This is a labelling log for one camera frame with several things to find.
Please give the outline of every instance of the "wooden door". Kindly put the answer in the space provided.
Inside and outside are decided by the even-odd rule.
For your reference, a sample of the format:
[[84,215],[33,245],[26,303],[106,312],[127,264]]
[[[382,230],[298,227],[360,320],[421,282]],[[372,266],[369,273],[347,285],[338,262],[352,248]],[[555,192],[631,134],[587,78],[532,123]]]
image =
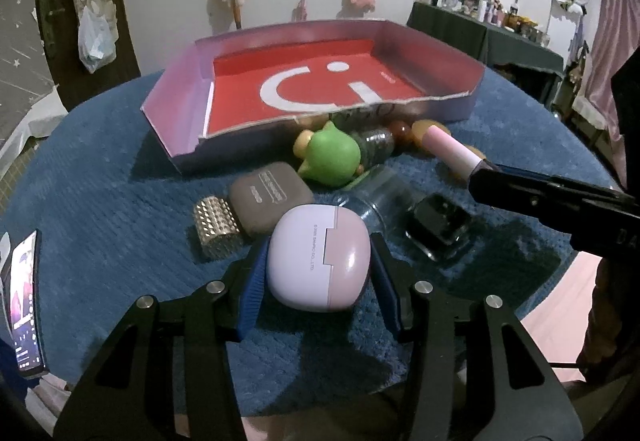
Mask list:
[[[116,5],[119,34],[116,42],[116,60],[90,74],[78,56],[78,16],[73,0],[36,0],[40,35],[46,41],[47,63],[51,77],[58,85],[60,99],[69,111],[107,89],[140,76],[124,3],[122,0],[113,2]],[[47,31],[50,30],[48,35],[43,30],[44,20],[50,23],[47,28]],[[53,46],[47,46],[50,39],[53,40]]]

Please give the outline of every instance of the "smartphone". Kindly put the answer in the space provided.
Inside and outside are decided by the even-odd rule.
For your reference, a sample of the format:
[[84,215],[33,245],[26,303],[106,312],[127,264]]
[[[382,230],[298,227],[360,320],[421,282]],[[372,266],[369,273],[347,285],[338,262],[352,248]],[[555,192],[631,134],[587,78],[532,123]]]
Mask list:
[[24,378],[47,374],[40,334],[35,288],[37,287],[40,233],[34,231],[17,244],[9,268],[9,309],[18,370]]

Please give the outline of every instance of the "door handle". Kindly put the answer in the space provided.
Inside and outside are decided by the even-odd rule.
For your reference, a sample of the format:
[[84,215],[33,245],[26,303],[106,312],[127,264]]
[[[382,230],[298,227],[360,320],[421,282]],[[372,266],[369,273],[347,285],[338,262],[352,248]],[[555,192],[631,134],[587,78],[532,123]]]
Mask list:
[[65,13],[64,8],[53,8],[51,0],[38,0],[40,8],[40,29],[44,42],[44,51],[49,59],[56,56],[56,37],[53,31],[51,19],[56,15]]

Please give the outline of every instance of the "metal grater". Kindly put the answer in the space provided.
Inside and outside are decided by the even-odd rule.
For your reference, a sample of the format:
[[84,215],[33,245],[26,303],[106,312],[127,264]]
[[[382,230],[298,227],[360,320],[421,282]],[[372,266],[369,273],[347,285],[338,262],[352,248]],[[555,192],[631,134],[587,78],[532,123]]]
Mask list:
[[193,208],[198,238],[204,254],[214,261],[225,259],[244,245],[244,239],[229,204],[209,196]]

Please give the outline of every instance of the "metal bolt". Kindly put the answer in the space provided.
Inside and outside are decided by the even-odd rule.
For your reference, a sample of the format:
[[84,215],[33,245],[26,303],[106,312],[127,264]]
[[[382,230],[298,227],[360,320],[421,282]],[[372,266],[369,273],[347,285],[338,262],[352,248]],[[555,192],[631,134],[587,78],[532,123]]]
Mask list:
[[489,295],[486,299],[484,299],[487,306],[492,307],[494,309],[500,309],[502,307],[502,299],[497,295]]
[[213,295],[225,291],[225,283],[221,280],[213,280],[207,284],[207,291]]
[[136,300],[136,306],[140,309],[149,309],[154,304],[154,298],[151,295],[141,296]]
[[427,295],[433,291],[433,284],[431,282],[427,282],[426,280],[419,280],[414,285],[415,291],[418,293],[422,293]]

